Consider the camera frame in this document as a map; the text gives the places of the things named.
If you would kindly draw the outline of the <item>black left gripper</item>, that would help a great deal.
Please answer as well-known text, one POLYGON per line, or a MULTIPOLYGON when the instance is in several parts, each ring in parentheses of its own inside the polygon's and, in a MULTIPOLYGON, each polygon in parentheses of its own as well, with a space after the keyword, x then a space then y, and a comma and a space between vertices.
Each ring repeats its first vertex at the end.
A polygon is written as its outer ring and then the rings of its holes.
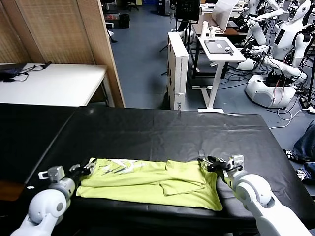
POLYGON ((69 178, 72 179, 75 184, 79 184, 82 177, 88 176, 91 174, 91 172, 94 171, 96 162, 97 159, 93 159, 84 167, 82 167, 80 164, 75 164, 71 166, 69 169, 69 178))

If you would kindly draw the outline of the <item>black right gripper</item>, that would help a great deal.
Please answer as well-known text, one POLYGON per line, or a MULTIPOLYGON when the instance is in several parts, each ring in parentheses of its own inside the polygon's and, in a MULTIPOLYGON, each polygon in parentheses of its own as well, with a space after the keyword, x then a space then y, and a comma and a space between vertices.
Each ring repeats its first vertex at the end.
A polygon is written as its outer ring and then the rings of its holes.
POLYGON ((231 165, 224 159, 214 156, 203 156, 199 157, 200 168, 210 173, 216 173, 221 178, 224 178, 224 171, 228 171, 231 165))

